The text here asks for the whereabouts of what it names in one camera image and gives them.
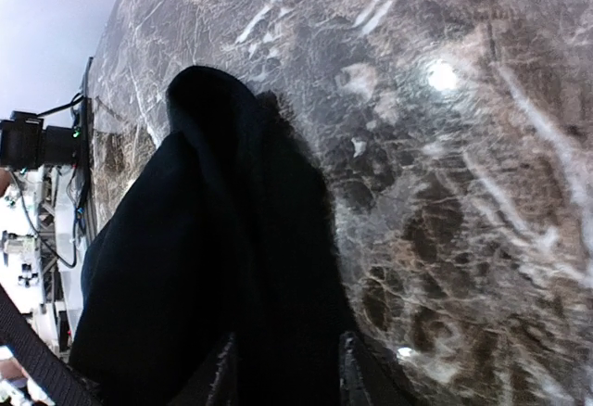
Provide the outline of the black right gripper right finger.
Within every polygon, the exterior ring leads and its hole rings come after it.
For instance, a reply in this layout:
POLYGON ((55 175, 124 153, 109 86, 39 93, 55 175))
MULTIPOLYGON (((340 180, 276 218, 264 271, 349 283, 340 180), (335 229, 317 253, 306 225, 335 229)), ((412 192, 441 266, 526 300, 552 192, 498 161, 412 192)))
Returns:
POLYGON ((411 406, 414 400, 384 372, 355 332, 339 341, 340 401, 350 406, 411 406))

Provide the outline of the black t-shirt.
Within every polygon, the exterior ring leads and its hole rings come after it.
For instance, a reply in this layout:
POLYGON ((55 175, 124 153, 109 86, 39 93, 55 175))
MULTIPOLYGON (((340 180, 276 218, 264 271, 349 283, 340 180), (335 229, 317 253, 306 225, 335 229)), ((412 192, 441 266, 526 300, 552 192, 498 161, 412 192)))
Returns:
POLYGON ((355 328, 327 188, 272 102, 193 66, 170 134, 95 238, 70 365, 106 405, 164 405, 227 334, 242 405, 336 405, 355 328))

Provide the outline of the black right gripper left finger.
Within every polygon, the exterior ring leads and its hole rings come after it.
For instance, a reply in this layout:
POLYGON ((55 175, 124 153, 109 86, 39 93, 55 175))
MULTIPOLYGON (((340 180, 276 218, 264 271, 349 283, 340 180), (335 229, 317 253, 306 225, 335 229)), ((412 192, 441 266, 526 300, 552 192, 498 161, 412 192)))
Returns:
POLYGON ((170 406, 237 405, 237 355, 234 334, 225 335, 190 376, 170 406))

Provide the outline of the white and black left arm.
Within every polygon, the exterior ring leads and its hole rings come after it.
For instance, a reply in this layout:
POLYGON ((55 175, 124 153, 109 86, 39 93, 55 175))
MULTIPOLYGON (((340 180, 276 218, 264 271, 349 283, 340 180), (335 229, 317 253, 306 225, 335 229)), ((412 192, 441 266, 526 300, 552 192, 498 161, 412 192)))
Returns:
POLYGON ((44 127, 44 119, 14 111, 1 120, 1 166, 37 170, 42 166, 72 165, 82 151, 78 128, 44 127))

